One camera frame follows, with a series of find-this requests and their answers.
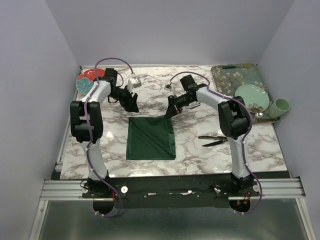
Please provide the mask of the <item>dark green cloth napkin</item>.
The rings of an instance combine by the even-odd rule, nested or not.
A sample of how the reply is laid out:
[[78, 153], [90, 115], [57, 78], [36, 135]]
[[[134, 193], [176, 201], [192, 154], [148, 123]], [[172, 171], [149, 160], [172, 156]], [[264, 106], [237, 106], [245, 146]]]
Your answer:
[[175, 158], [175, 133], [170, 118], [165, 116], [129, 118], [127, 160], [174, 160]]

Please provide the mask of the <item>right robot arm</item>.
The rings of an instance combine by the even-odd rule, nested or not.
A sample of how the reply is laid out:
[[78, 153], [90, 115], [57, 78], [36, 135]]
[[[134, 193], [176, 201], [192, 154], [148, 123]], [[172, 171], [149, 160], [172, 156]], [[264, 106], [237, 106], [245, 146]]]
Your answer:
[[172, 118], [191, 103], [206, 104], [218, 112], [219, 127], [230, 146], [232, 169], [230, 191], [241, 196], [254, 182], [254, 176], [248, 167], [247, 136], [252, 129], [252, 117], [241, 97], [223, 95], [210, 89], [208, 84], [198, 84], [189, 74], [180, 80], [185, 93], [170, 95], [165, 113]]

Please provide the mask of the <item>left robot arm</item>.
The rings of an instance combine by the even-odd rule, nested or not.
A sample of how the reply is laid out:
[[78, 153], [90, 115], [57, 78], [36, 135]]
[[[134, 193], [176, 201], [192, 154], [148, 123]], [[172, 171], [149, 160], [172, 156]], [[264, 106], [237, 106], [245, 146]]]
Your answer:
[[117, 86], [119, 73], [113, 68], [106, 68], [102, 78], [96, 78], [89, 92], [81, 100], [70, 104], [70, 131], [71, 135], [81, 144], [88, 164], [88, 177], [94, 181], [93, 191], [101, 198], [107, 197], [111, 185], [105, 180], [109, 176], [104, 164], [101, 138], [104, 124], [101, 104], [108, 97], [118, 101], [126, 112], [138, 113], [138, 94], [133, 93], [142, 83], [131, 73], [127, 85], [123, 88]]

